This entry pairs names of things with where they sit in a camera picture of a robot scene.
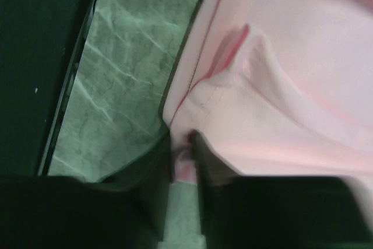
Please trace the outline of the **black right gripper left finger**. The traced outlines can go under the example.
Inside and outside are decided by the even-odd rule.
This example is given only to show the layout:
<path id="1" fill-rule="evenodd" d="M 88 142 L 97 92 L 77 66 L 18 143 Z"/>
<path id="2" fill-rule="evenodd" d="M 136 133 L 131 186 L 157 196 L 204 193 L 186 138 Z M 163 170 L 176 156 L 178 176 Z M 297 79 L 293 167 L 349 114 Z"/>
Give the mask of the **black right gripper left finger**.
<path id="1" fill-rule="evenodd" d="M 156 248 L 171 178 L 169 136 L 104 180 L 1 177 L 2 248 Z"/>

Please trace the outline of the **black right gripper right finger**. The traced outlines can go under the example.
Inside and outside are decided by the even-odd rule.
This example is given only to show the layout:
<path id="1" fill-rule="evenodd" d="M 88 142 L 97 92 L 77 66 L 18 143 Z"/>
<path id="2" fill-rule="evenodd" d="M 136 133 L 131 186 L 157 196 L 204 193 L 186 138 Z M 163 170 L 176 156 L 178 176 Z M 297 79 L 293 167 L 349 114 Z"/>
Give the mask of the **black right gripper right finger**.
<path id="1" fill-rule="evenodd" d="M 207 248 L 371 248 L 372 228 L 345 179 L 242 176 L 191 135 Z"/>

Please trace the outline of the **pink t-shirt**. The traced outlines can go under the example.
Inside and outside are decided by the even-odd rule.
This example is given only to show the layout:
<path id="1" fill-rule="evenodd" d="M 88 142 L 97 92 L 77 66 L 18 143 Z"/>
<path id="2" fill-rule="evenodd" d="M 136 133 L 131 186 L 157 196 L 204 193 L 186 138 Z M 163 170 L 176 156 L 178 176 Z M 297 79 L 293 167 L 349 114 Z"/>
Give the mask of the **pink t-shirt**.
<path id="1" fill-rule="evenodd" d="M 164 105 L 243 175 L 372 180 L 372 0 L 203 0 Z"/>

